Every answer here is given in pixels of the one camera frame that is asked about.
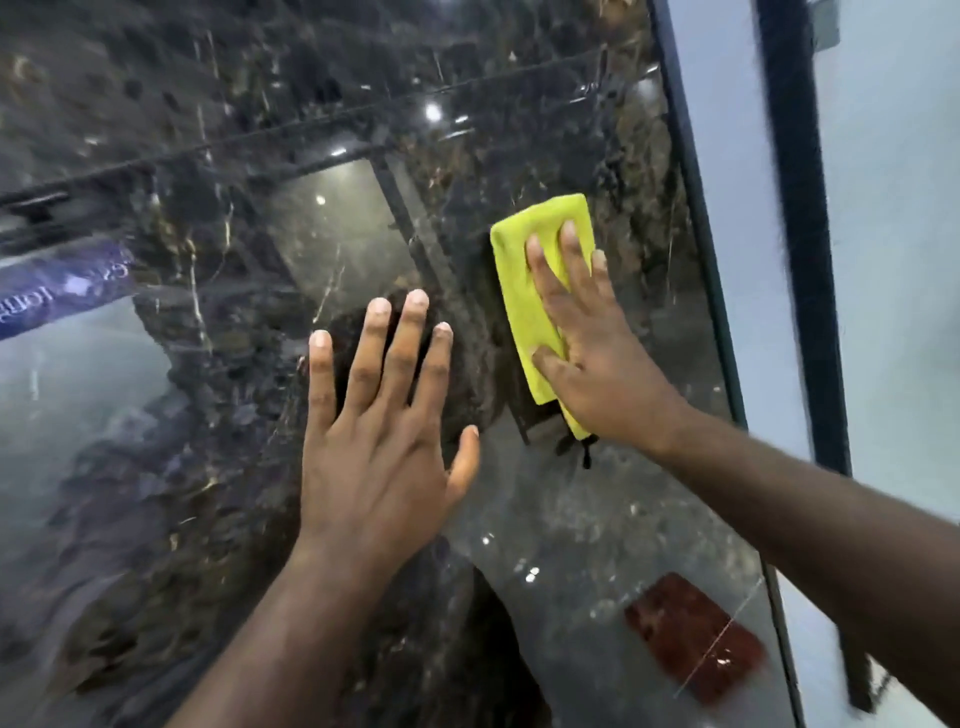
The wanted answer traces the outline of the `person's left hand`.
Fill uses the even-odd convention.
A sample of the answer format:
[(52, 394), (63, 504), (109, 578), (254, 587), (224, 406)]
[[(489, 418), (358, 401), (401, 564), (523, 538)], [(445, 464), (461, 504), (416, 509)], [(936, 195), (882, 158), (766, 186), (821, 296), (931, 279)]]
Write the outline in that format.
[(392, 317), (385, 297), (367, 305), (342, 406), (317, 440), (307, 443), (305, 430), (295, 545), (310, 538), (353, 539), (400, 567), (439, 533), (457, 505), (447, 504), (451, 464), (442, 453), (454, 334), (445, 321), (432, 328), (406, 406), (388, 415), (378, 391), (398, 326), (389, 338)]

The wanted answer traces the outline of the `person's right hand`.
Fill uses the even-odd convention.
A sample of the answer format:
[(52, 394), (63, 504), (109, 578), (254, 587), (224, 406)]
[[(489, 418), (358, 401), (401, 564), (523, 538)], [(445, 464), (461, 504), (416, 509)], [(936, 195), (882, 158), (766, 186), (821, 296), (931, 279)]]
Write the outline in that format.
[(606, 256), (591, 255), (603, 313), (589, 319), (567, 308), (567, 287), (550, 269), (537, 237), (525, 247), (535, 289), (566, 350), (582, 347), (582, 408), (566, 411), (589, 433), (631, 446), (666, 465), (692, 409), (632, 332), (611, 283)]

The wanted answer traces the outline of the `yellow microfibre cleaning cloth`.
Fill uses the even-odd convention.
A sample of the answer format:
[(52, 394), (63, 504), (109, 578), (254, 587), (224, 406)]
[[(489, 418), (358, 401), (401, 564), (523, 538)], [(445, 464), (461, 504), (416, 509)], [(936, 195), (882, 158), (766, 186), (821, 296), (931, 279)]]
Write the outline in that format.
[(526, 259), (525, 245), (536, 237), (557, 279), (569, 286), (560, 251), (560, 233), (571, 222), (577, 232), (582, 257), (592, 265), (595, 240), (590, 207), (583, 193), (573, 193), (535, 203), (494, 223), (489, 230), (493, 261), (526, 388), (535, 405), (557, 405), (559, 399), (534, 365), (532, 355), (545, 346), (558, 356), (567, 354), (566, 342), (550, 321)]

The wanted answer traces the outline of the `person's right forearm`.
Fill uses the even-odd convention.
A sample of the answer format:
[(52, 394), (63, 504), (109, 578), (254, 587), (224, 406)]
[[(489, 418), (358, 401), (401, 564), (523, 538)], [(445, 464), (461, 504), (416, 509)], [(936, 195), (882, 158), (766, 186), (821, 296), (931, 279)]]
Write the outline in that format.
[(713, 509), (949, 728), (960, 728), (960, 525), (682, 402), (636, 447)]

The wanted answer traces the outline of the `person's left forearm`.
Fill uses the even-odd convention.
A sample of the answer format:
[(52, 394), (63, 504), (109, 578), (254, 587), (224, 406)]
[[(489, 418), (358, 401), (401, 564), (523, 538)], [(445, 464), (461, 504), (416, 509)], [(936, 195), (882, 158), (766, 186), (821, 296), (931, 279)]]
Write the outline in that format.
[(326, 728), (362, 630), (398, 569), (359, 540), (298, 540), (164, 728)]

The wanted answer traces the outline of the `thin black edge strip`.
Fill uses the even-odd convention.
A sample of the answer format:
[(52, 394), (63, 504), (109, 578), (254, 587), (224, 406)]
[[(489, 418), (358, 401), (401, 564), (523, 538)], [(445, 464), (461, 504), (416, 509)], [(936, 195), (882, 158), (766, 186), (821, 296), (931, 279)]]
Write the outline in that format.
[(662, 74), (740, 431), (810, 453), (754, 0), (651, 0)]

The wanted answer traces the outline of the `black vertical frame post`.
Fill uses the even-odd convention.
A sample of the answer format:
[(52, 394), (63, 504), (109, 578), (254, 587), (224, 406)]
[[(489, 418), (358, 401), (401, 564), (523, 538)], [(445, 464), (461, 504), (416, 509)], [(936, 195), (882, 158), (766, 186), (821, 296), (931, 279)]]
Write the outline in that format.
[[(851, 474), (809, 0), (753, 0), (814, 463)], [(811, 606), (787, 616), (804, 728), (870, 714), (864, 648)]]

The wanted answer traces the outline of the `grey metal bracket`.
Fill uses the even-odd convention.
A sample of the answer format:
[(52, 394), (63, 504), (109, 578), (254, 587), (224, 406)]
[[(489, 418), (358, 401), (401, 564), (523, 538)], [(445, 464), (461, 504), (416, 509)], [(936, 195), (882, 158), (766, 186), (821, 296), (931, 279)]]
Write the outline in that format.
[(814, 53), (841, 42), (841, 0), (806, 0)]

